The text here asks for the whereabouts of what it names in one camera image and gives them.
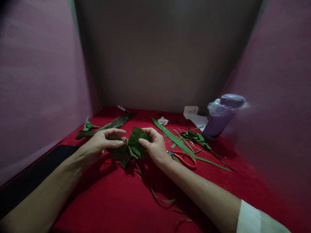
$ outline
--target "black cloth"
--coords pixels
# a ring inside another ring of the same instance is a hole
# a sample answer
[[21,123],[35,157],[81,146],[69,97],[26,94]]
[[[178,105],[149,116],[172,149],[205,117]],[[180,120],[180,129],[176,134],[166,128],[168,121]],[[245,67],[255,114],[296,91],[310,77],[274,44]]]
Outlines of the black cloth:
[[27,168],[20,176],[0,190],[0,219],[21,203],[65,159],[77,151],[77,147],[60,145]]

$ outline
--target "purple wall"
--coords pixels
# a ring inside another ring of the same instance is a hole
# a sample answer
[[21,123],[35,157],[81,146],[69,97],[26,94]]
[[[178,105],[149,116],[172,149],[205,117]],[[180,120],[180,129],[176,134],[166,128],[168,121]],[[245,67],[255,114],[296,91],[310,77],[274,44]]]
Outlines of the purple wall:
[[0,25],[0,185],[101,108],[67,1],[10,2]]
[[223,136],[309,220],[310,87],[310,1],[271,0],[223,90],[245,96],[251,108]]

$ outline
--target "red scissors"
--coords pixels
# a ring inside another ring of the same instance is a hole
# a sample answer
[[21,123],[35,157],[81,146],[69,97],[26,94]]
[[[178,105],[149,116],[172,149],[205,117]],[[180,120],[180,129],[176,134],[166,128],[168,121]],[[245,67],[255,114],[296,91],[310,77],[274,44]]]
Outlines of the red scissors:
[[[171,152],[167,150],[167,153],[172,156],[176,156],[186,167],[188,167],[189,169],[196,169],[197,168],[197,163],[194,160],[194,158],[192,158],[189,154],[182,152],[182,151],[176,151],[176,150],[172,150]],[[182,154],[187,156],[189,159],[191,159],[191,161],[193,162],[194,165],[190,165],[189,163],[187,163],[181,156],[179,156],[178,154]]]

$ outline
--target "hand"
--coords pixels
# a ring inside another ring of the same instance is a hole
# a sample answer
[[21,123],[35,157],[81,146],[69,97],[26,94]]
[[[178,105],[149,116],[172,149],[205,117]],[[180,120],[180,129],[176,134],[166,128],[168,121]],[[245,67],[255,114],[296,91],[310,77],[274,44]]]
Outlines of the hand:
[[143,128],[143,131],[151,137],[151,142],[145,139],[139,139],[138,142],[148,150],[155,164],[158,167],[170,164],[173,160],[167,153],[163,136],[154,128]]
[[[106,152],[107,148],[122,146],[126,138],[121,134],[125,133],[125,130],[116,128],[100,130],[74,153],[74,158],[79,164],[89,166],[95,163]],[[108,136],[118,140],[107,140],[106,137]]]

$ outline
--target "person's left hand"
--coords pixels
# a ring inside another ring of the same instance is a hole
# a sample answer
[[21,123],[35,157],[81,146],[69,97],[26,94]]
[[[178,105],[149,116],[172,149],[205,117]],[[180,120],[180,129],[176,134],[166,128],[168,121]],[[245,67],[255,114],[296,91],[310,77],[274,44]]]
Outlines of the person's left hand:
[[[88,142],[81,146],[72,156],[75,160],[83,165],[91,165],[95,163],[107,148],[117,148],[124,144],[126,131],[122,129],[110,128],[98,131]],[[108,136],[118,140],[107,140]]]

